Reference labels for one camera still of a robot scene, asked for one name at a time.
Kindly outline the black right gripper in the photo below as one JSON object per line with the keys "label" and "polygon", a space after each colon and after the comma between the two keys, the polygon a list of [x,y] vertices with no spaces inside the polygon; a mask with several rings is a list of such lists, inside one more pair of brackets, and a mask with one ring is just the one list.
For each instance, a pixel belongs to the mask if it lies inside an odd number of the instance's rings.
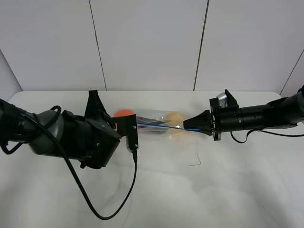
{"label": "black right gripper", "polygon": [[220,106],[218,98],[210,99],[209,102],[211,113],[209,110],[205,110],[201,114],[183,121],[185,129],[197,129],[200,133],[213,136],[215,141],[219,141],[224,132],[240,129],[240,109],[235,98],[228,98],[225,107]]}

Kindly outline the left robot arm black grey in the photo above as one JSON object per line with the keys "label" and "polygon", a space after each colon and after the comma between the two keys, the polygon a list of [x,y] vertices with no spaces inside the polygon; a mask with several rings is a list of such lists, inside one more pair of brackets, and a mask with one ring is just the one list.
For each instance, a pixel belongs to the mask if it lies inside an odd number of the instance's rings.
{"label": "left robot arm black grey", "polygon": [[136,116],[110,117],[96,90],[89,91],[84,116],[62,111],[58,105],[35,114],[0,102],[0,147],[7,155],[28,144],[37,155],[67,156],[79,161],[82,169],[100,169],[107,165],[122,137],[137,162]]}

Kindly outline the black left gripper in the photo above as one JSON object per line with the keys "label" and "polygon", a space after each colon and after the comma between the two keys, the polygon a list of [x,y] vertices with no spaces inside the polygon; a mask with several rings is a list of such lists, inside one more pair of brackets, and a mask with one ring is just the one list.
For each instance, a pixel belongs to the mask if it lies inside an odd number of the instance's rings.
{"label": "black left gripper", "polygon": [[116,131],[106,121],[106,112],[97,90],[90,90],[85,117],[63,112],[63,149],[68,158],[81,162],[80,167],[100,169],[105,167],[120,143],[126,137],[130,152],[138,150],[136,115],[113,117]]}

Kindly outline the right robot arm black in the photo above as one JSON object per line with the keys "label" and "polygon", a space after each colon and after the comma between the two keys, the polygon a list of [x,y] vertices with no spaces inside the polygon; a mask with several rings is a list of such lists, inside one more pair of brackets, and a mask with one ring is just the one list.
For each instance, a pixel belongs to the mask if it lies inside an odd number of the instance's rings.
{"label": "right robot arm black", "polygon": [[183,121],[183,127],[221,139],[225,132],[248,130],[263,132],[265,129],[286,129],[296,127],[304,120],[304,89],[290,97],[283,97],[264,105],[239,107],[228,91],[210,99],[210,110]]}

